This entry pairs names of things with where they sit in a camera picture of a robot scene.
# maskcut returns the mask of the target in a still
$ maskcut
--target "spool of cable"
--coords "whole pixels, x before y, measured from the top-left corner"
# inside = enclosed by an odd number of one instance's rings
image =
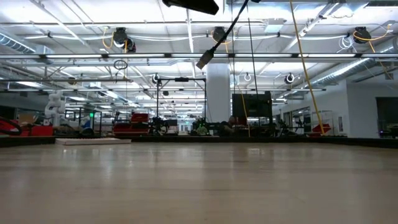
[[[368,41],[367,40],[361,40],[361,39],[367,39],[370,40],[372,39],[372,36],[370,33],[366,30],[366,27],[355,27],[355,35],[354,35],[354,41],[357,44],[366,44]]]

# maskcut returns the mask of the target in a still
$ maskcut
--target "fluorescent light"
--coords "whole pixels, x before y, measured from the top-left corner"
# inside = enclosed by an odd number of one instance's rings
[[[202,110],[202,108],[196,109],[196,108],[174,108],[174,110]]]
[[[252,57],[251,54],[236,54],[235,57]],[[279,58],[290,58],[292,57],[292,54],[254,54],[255,58],[261,58],[261,57],[266,57],[266,58],[274,58],[274,57],[279,57]]]
[[[83,97],[77,97],[77,96],[69,96],[69,98],[77,101],[86,101],[86,98]]]
[[[398,57],[398,54],[362,54],[362,57]]]
[[[7,58],[7,59],[19,59],[21,55],[0,55],[0,58]],[[40,58],[38,55],[24,55],[26,59],[38,59]]]
[[[214,57],[228,57],[228,54],[214,54]]]
[[[201,57],[201,54],[172,54],[172,57]]]
[[[47,58],[101,58],[99,54],[84,54],[84,55],[46,55]]]
[[[30,87],[42,87],[42,85],[33,83],[33,82],[17,82],[18,84],[25,85],[25,86],[30,86]]]
[[[308,57],[354,57],[355,54],[309,54]]]
[[[58,90],[58,91],[66,92],[66,91],[73,91],[73,90]]]
[[[7,91],[27,91],[27,92],[35,92],[40,90],[33,90],[33,89],[15,89],[15,90],[7,90]]]
[[[163,58],[164,54],[110,54],[109,58]]]
[[[159,99],[159,101],[204,101],[205,99]]]

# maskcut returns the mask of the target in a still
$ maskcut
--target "wall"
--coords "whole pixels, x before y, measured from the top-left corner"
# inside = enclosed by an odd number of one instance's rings
[[[326,91],[314,92],[318,111],[332,111],[333,113],[333,127],[335,135],[348,135],[350,132],[346,87],[346,81],[343,80],[337,85],[328,86],[326,88]],[[311,112],[315,112],[310,93],[307,93],[305,95],[304,100],[289,100],[287,105],[274,106],[272,109],[272,114],[275,116],[282,113],[281,118],[283,119],[283,113],[298,110],[308,106],[311,108]],[[343,118],[342,132],[339,132],[338,128],[339,116]],[[315,114],[312,116],[312,122],[314,119],[315,121],[317,121],[317,116]]]
[[[49,96],[28,93],[27,97],[19,96],[19,93],[1,93],[0,105],[13,108],[23,108],[28,110],[44,111],[49,102]]]
[[[347,85],[349,104],[349,137],[378,138],[376,97],[398,97],[396,85],[350,83]]]

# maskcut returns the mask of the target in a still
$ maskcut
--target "red machine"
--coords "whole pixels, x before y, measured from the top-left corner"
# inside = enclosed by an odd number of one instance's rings
[[[0,133],[11,136],[53,136],[52,126],[19,126],[17,120],[0,118]]]
[[[115,136],[137,136],[148,135],[149,133],[149,114],[134,113],[131,120],[118,120],[119,112],[113,125],[113,134]]]

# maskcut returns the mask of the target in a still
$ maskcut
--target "black monitor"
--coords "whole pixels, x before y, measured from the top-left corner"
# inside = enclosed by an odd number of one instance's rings
[[[232,110],[233,116],[237,118],[246,117],[244,109],[248,118],[267,117],[272,121],[272,98],[271,92],[266,91],[264,94],[243,94],[244,106],[242,101],[242,94],[232,94]]]

